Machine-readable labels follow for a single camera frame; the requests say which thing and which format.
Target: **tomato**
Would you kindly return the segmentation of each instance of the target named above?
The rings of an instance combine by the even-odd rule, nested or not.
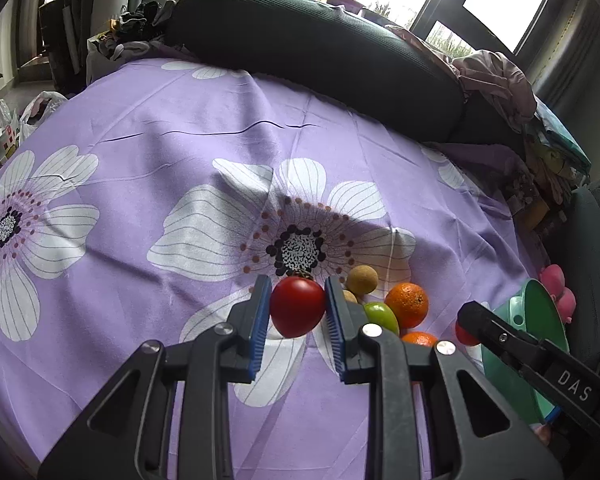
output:
[[[273,325],[284,337],[300,337],[312,330],[324,315],[322,287],[300,276],[288,276],[276,285],[269,301]]]
[[[480,344],[480,341],[477,340],[474,336],[469,334],[464,328],[458,325],[458,320],[456,319],[456,337],[458,341],[466,346],[476,346]]]

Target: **orange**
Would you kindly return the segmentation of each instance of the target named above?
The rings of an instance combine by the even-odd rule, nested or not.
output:
[[[394,311],[403,330],[418,326],[429,311],[427,293],[415,283],[398,283],[386,295],[384,302]]]
[[[433,346],[438,342],[438,338],[427,332],[409,332],[401,338],[405,343],[414,345]]]

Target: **purple tablecloth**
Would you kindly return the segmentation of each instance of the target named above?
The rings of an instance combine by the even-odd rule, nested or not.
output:
[[[142,341],[195,337],[259,273],[371,265],[377,298],[420,284],[418,328],[455,340],[459,307],[504,302],[527,260],[506,204],[440,152],[272,78],[138,60],[0,171],[1,431],[35,468]],[[362,478],[366,386],[338,381],[323,324],[270,328],[230,395],[238,480]]]

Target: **white flower print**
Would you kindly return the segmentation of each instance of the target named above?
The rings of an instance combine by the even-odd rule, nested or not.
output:
[[[33,152],[23,152],[0,178],[0,329],[13,341],[31,338],[40,319],[38,292],[21,262],[39,278],[56,278],[83,256],[99,216],[91,205],[47,208],[91,176],[96,155],[67,146],[30,174],[33,163]]]
[[[482,194],[482,190],[480,190],[475,182],[471,180],[464,171],[446,158],[445,155],[438,150],[433,150],[426,146],[421,146],[420,149],[422,150],[423,155],[429,160],[442,164],[442,166],[438,168],[438,174],[442,179],[442,182],[453,189],[460,189],[464,184],[471,194],[476,196]]]
[[[162,65],[164,70],[193,70],[192,76],[195,79],[215,79],[216,77],[230,74],[234,77],[243,77],[249,75],[245,70],[229,70],[220,68],[219,66],[210,66],[203,63],[195,63],[192,61],[168,61]]]
[[[373,182],[341,182],[323,202],[326,173],[310,158],[284,160],[277,173],[269,166],[221,158],[213,166],[237,197],[208,184],[190,189],[165,218],[163,236],[147,253],[154,266],[201,282],[267,274],[275,286],[300,270],[321,285],[331,275],[344,283],[351,267],[367,264],[378,272],[376,294],[382,297],[395,283],[410,279],[413,235],[398,227],[365,229],[386,215]],[[234,303],[250,291],[241,288],[195,313],[180,341],[226,320]],[[334,370],[325,319],[313,336]],[[261,371],[253,383],[236,384],[236,396],[249,406],[265,406],[284,395],[298,373],[305,339],[285,339],[269,323]]]

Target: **pink cloth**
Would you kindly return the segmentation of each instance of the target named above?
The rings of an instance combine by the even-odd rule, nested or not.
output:
[[[504,54],[478,50],[452,65],[464,92],[480,91],[515,131],[533,118],[537,104],[531,83]]]

